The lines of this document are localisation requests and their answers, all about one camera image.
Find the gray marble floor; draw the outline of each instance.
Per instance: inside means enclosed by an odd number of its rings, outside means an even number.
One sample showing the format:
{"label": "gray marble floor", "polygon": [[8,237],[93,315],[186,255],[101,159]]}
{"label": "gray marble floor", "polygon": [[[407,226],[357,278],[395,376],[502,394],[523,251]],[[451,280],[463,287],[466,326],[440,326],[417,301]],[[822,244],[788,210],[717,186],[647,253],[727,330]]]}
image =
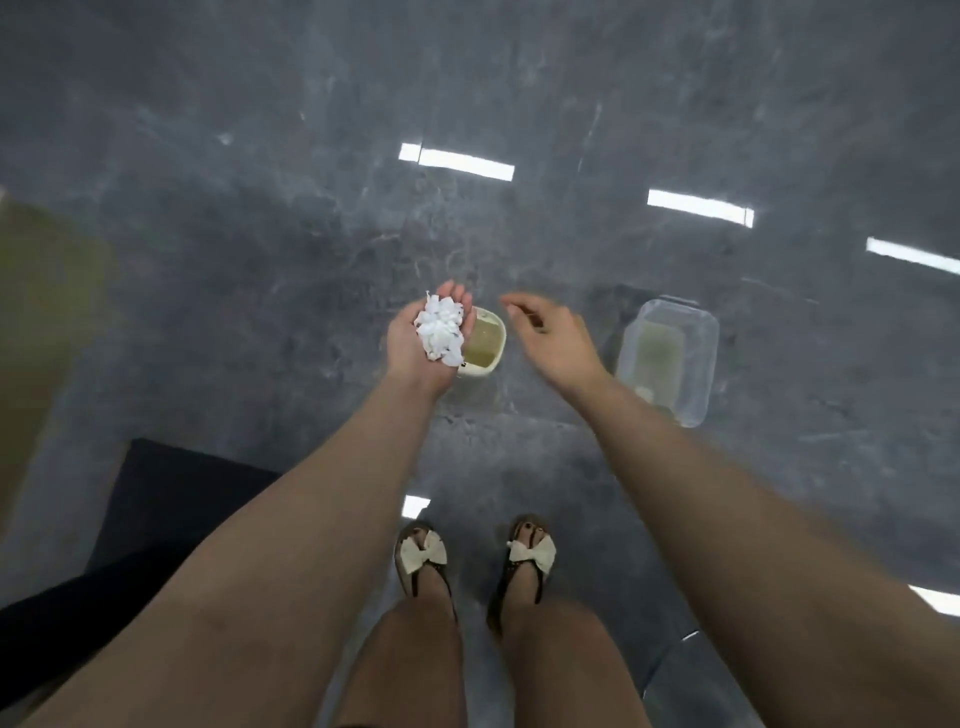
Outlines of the gray marble floor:
{"label": "gray marble floor", "polygon": [[[109,240],[117,270],[0,596],[83,568],[132,437],[292,466],[375,381],[392,312],[451,276],[488,307],[520,286],[598,317],[617,290],[698,302],[721,327],[702,435],[898,577],[960,593],[960,279],[865,251],[960,255],[958,26],[937,0],[8,0],[0,183]],[[402,142],[515,174],[418,166]],[[475,726],[509,720],[481,618],[520,511],[555,524],[557,589],[636,680],[694,626],[516,347],[487,386],[444,403],[410,485],[457,560]],[[678,724],[742,718],[711,705]]]}

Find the small white container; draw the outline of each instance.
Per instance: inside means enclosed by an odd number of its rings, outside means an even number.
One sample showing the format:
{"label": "small white container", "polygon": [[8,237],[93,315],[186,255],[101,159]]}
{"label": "small white container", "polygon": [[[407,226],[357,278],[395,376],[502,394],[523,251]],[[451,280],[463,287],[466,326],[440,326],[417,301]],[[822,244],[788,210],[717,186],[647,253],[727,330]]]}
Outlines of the small white container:
{"label": "small white container", "polygon": [[507,327],[492,311],[476,305],[477,313],[473,334],[464,345],[464,363],[457,374],[460,376],[487,376],[496,369],[507,345]]}
{"label": "small white container", "polygon": [[700,308],[648,301],[623,332],[616,378],[683,427],[707,416],[720,325]]}

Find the white bow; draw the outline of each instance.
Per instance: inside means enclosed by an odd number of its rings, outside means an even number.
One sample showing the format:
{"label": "white bow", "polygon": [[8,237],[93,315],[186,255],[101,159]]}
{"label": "white bow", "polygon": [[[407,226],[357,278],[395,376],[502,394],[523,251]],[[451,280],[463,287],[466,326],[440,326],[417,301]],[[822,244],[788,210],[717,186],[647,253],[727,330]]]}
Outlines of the white bow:
{"label": "white bow", "polygon": [[513,563],[532,561],[544,574],[550,573],[553,569],[554,559],[557,558],[557,547],[549,536],[544,536],[543,540],[533,548],[522,541],[508,541],[507,546],[510,547],[510,560]]}
{"label": "white bow", "polygon": [[427,533],[423,539],[423,548],[417,546],[413,536],[407,536],[400,544],[400,563],[408,576],[422,569],[428,561],[431,564],[446,564],[446,546],[436,531]]}

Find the hand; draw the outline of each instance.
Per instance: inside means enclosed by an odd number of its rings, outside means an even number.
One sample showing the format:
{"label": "hand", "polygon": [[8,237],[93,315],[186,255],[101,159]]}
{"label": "hand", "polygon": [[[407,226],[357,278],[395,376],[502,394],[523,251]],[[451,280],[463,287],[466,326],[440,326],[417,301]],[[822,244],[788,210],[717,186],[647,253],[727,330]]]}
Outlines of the hand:
{"label": "hand", "polygon": [[[441,298],[451,296],[457,303],[464,305],[464,322],[460,331],[464,334],[464,343],[470,338],[477,313],[473,310],[473,295],[448,280],[437,289]],[[426,299],[413,301],[405,305],[387,328],[387,377],[404,384],[422,389],[434,400],[443,394],[453,378],[457,376],[456,367],[448,367],[441,361],[426,358],[423,343],[414,327],[414,319],[423,311]]]}
{"label": "hand", "polygon": [[500,302],[527,356],[562,395],[568,397],[584,384],[610,378],[583,317],[530,293],[508,293]]}

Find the shredded white paper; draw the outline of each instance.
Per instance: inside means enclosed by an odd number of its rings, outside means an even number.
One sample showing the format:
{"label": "shredded white paper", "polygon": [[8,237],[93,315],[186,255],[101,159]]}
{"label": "shredded white paper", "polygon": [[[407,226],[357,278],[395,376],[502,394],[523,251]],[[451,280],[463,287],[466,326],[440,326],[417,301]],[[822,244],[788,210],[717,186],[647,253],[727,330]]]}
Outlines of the shredded white paper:
{"label": "shredded white paper", "polygon": [[464,322],[464,305],[449,296],[426,294],[426,306],[417,314],[414,326],[423,343],[423,350],[430,361],[440,359],[448,367],[459,367],[464,363],[460,348],[464,345],[464,335],[460,324]]}

